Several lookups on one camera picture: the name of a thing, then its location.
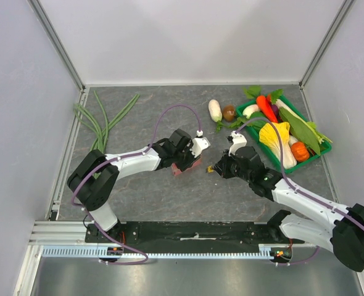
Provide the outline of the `pink express box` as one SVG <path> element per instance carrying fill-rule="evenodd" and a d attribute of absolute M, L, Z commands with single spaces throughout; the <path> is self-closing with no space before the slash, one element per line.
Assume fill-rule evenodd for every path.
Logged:
<path fill-rule="evenodd" d="M 201 163 L 202 163 L 202 159 L 201 158 L 198 158 L 197 160 L 194 161 L 194 163 L 192 164 L 191 167 L 187 168 L 184 171 L 181 171 L 180 169 L 178 169 L 177 166 L 176 166 L 176 164 L 173 163 L 171 165 L 172 173 L 173 173 L 174 176 L 178 176 L 178 175 L 180 175 L 182 173 L 185 173 L 185 172 L 187 172 L 189 170 L 192 170 L 193 168 L 199 166 Z"/>

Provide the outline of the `yellow utility knife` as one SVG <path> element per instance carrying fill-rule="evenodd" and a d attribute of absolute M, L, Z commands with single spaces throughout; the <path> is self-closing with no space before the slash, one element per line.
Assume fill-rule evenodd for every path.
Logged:
<path fill-rule="evenodd" d="M 215 170 L 213 169 L 213 166 L 208 166 L 206 169 L 206 172 L 213 173 Z"/>

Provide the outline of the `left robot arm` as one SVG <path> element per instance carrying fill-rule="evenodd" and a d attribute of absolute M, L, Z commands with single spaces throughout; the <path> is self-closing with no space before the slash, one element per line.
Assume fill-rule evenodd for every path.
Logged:
<path fill-rule="evenodd" d="M 106 242 L 115 242 L 120 235 L 119 219 L 108 202 L 115 183 L 127 176 L 172 165 L 183 172 L 193 167 L 209 146 L 207 138 L 191 138 L 177 129 L 169 138 L 129 153 L 103 154 L 96 149 L 69 176 L 67 186 L 100 226 L 99 236 Z"/>

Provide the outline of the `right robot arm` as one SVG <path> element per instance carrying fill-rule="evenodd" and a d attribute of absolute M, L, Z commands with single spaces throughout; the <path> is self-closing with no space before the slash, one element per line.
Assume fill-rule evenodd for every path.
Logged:
<path fill-rule="evenodd" d="M 235 154 L 225 151 L 212 166 L 222 178 L 239 178 L 260 197 L 285 205 L 301 215 L 288 211 L 277 213 L 267 227 L 268 238 L 276 243 L 286 238 L 314 244 L 332 252 L 346 267 L 364 270 L 364 206 L 353 207 L 332 202 L 266 167 L 250 146 Z"/>

